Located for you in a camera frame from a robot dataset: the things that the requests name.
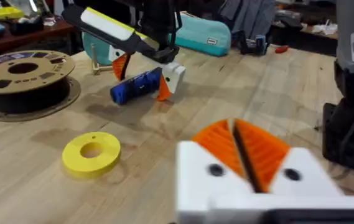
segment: wooden workbench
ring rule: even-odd
[[[110,73],[91,74],[86,54],[74,55],[71,76],[82,94],[68,108],[25,123],[0,123],[0,223],[163,223],[174,221],[175,144],[223,118],[243,118],[312,150],[325,168],[321,133],[325,102],[341,95],[334,58],[289,49],[263,57],[231,51],[216,58],[182,49],[177,61],[187,74],[175,103],[145,96],[125,106],[109,97]],[[135,55],[127,74],[152,66]],[[114,134],[121,162],[94,180],[73,180],[61,154],[74,137],[92,131]],[[336,168],[333,175],[342,171]],[[339,182],[354,194],[354,172]]]

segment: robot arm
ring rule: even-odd
[[[346,196],[304,148],[236,119],[177,146],[177,223],[348,224]]]
[[[175,0],[119,2],[144,12],[139,30],[89,7],[84,9],[71,5],[62,16],[67,22],[112,46],[111,53],[115,53],[111,57],[112,66],[119,80],[125,78],[129,57],[135,52],[161,67],[161,95],[157,99],[164,100],[175,93],[185,73],[183,66],[173,62],[179,52],[174,45],[175,34],[182,26],[177,3]]]

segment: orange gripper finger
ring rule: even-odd
[[[167,86],[164,76],[160,76],[160,86],[159,86],[159,95],[157,96],[158,101],[162,101],[171,96],[171,92],[169,91],[169,87]]]
[[[124,54],[120,58],[117,58],[112,62],[114,75],[116,75],[116,78],[119,81],[124,80],[126,78],[126,70],[130,57],[130,55]]]
[[[244,153],[260,190],[269,192],[272,179],[290,147],[261,128],[240,119],[235,120],[235,130],[244,144]]]
[[[228,127],[228,120],[224,119],[211,124],[196,134],[192,141],[199,143],[224,165],[245,178],[240,156]]]

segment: black filament spool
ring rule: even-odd
[[[20,93],[0,94],[0,112],[5,114],[31,113],[55,106],[70,92],[67,78],[55,83]]]

